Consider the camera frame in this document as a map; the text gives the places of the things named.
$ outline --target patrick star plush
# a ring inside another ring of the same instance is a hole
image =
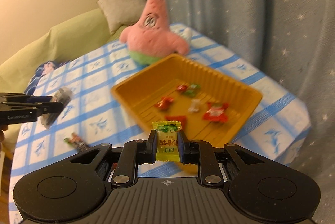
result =
[[[142,15],[120,35],[128,43],[130,56],[139,64],[152,64],[172,53],[186,55],[189,44],[170,31],[165,0],[147,0]]]

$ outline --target human hand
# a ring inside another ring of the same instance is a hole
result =
[[[3,131],[6,131],[8,130],[8,125],[3,125],[3,126],[0,126],[0,152],[2,150],[2,142],[3,140],[5,139],[5,135],[3,133]]]

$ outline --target black robotic gripper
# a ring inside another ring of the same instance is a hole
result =
[[[13,191],[22,223],[314,223],[319,187],[296,170],[235,144],[189,141],[180,131],[180,162],[198,165],[198,177],[138,177],[156,149],[152,130],[146,141],[100,144],[25,175]]]

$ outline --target gray pillow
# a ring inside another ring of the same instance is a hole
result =
[[[122,25],[135,24],[145,6],[145,0],[99,0],[97,3],[107,19],[110,34]]]

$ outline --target ribbed black surface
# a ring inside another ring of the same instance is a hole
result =
[[[240,214],[220,190],[202,187],[196,178],[139,178],[132,187],[113,190],[97,211],[72,223],[256,224],[260,222]],[[301,224],[312,223],[310,220],[301,222]]]

